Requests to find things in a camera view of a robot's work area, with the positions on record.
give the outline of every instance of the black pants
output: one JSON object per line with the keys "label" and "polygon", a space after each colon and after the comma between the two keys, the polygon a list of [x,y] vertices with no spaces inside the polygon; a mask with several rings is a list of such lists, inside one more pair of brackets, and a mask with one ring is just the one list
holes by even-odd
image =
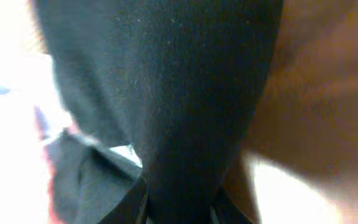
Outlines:
{"label": "black pants", "polygon": [[[37,9],[63,104],[105,148],[133,145],[148,216],[208,222],[267,79],[282,1],[37,0]],[[85,151],[83,172],[107,156]],[[77,223],[98,222],[118,200],[114,180],[98,189],[90,175],[76,180],[87,188],[70,213]]]}

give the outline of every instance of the black fabric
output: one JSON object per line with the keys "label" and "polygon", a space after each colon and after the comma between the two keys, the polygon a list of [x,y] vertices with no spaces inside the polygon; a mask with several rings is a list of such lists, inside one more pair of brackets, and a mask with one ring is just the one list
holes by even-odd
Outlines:
{"label": "black fabric", "polygon": [[282,1],[36,3],[66,108],[103,145],[134,146],[150,218],[209,222],[267,79]]}
{"label": "black fabric", "polygon": [[248,218],[238,211],[223,189],[219,189],[213,201],[213,208],[219,224],[252,224]]}
{"label": "black fabric", "polygon": [[141,172],[130,161],[81,143],[67,131],[46,147],[55,173],[53,207],[65,223],[97,223],[125,196]]}
{"label": "black fabric", "polygon": [[148,195],[146,181],[140,177],[117,207],[106,215],[99,224],[133,223],[146,224]]}

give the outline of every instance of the cloth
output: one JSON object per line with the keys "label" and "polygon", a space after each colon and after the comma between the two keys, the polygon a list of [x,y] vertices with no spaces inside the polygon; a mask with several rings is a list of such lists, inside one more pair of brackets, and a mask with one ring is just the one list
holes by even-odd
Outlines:
{"label": "cloth", "polygon": [[36,6],[63,103],[101,143],[68,153],[83,156],[68,168],[81,181],[66,187],[80,197],[60,217],[94,223],[114,208],[134,179],[118,181],[114,163],[100,164],[110,161],[109,147],[131,144],[143,165],[147,216],[208,223],[267,79],[282,1]]}

